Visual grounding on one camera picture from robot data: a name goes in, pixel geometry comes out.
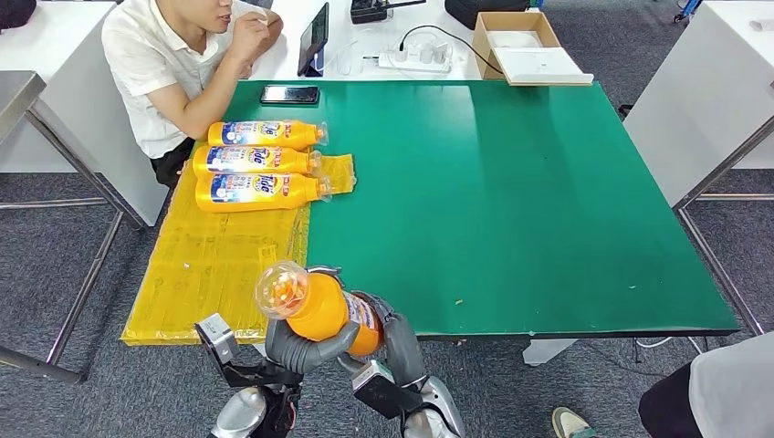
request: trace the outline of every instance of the tide bottle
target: tide bottle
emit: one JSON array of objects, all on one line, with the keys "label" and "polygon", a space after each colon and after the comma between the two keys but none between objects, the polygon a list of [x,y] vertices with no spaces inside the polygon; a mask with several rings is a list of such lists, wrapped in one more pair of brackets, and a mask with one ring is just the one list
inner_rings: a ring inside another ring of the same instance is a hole
[{"label": "tide bottle", "polygon": [[303,173],[316,175],[322,168],[318,151],[299,152],[264,146],[203,146],[193,153],[197,177],[210,173]]},{"label": "tide bottle", "polygon": [[328,141],[328,125],[299,120],[217,122],[207,132],[210,146],[279,146],[304,151]]},{"label": "tide bottle", "polygon": [[339,333],[347,321],[360,324],[347,351],[356,356],[373,353],[382,342],[376,312],[362,298],[341,290],[327,274],[307,272],[292,261],[277,262],[256,282],[258,307],[268,318],[284,319],[306,339],[324,340]]},{"label": "tide bottle", "polygon": [[237,213],[299,208],[321,199],[328,201],[328,177],[309,178],[298,173],[207,173],[196,182],[199,208],[208,213]]}]

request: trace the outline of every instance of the dark pants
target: dark pants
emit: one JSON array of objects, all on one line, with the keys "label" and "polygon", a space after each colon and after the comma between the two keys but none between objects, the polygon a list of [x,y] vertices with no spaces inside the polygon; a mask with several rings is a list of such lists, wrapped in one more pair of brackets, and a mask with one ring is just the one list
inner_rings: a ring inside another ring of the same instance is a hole
[{"label": "dark pants", "polygon": [[702,438],[688,401],[691,364],[658,381],[640,399],[640,420],[653,438]]},{"label": "dark pants", "polygon": [[173,189],[180,179],[177,173],[183,169],[183,164],[191,156],[194,139],[183,140],[176,148],[164,154],[161,158],[151,158],[151,167],[156,172],[156,181]]}]

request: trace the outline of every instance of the man's hand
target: man's hand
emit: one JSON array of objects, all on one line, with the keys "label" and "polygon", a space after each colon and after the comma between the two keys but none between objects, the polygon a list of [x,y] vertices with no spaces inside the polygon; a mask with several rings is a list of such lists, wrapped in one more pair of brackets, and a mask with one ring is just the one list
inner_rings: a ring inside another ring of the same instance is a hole
[{"label": "man's hand", "polygon": [[234,39],[226,55],[242,68],[249,67],[260,55],[261,43],[268,37],[267,18],[258,12],[248,12],[236,19]]}]

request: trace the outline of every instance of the gray carpet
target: gray carpet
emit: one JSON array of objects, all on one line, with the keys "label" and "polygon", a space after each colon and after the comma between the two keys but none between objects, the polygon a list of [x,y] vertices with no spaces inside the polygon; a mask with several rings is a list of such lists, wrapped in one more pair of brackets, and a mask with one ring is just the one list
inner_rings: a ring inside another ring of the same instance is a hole
[{"label": "gray carpet", "polygon": [[[634,102],[680,26],[672,2],[548,0],[560,41],[594,72],[614,105]],[[771,172],[734,172],[718,190],[774,190]],[[0,199],[89,194],[75,175],[0,174]],[[696,220],[767,329],[774,328],[771,203],[700,203]],[[44,357],[86,273],[109,208],[0,212],[0,342]],[[62,362],[88,370],[72,387],[0,367],[0,436],[206,436],[233,393],[196,347],[129,348],[118,340],[157,230],[124,225]],[[709,347],[748,336],[709,339]],[[471,437],[551,437],[550,410],[570,406],[603,437],[644,437],[636,412],[651,384],[691,360],[685,339],[638,349],[630,339],[582,340],[547,365],[521,363],[526,341],[470,339],[423,344],[427,365],[446,381]],[[254,354],[243,349],[249,360]],[[334,365],[307,376],[298,436],[398,436],[356,402]]]}]

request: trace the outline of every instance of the black device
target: black device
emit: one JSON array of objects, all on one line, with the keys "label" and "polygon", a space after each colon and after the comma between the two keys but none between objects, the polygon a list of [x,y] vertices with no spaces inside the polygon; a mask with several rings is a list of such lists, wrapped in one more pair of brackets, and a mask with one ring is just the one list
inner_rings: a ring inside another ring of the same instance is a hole
[{"label": "black device", "polygon": [[323,47],[328,42],[329,5],[326,3],[301,35],[298,51],[298,75],[313,78],[322,76]]},{"label": "black device", "polygon": [[261,92],[261,103],[289,103],[314,105],[319,102],[319,88],[298,85],[266,85]]},{"label": "black device", "polygon": [[416,411],[423,403],[418,391],[396,385],[390,371],[377,360],[369,360],[352,376],[352,392],[386,419]]},{"label": "black device", "polygon": [[36,7],[35,0],[3,0],[3,7],[0,8],[0,31],[25,25]]},{"label": "black device", "polygon": [[476,28],[479,12],[526,11],[529,0],[445,0],[444,8],[468,29]]},{"label": "black device", "polygon": [[395,7],[419,5],[426,3],[427,0],[413,0],[391,4],[387,0],[352,0],[350,17],[354,25],[371,23],[373,21],[382,21],[387,19],[387,10]]}]

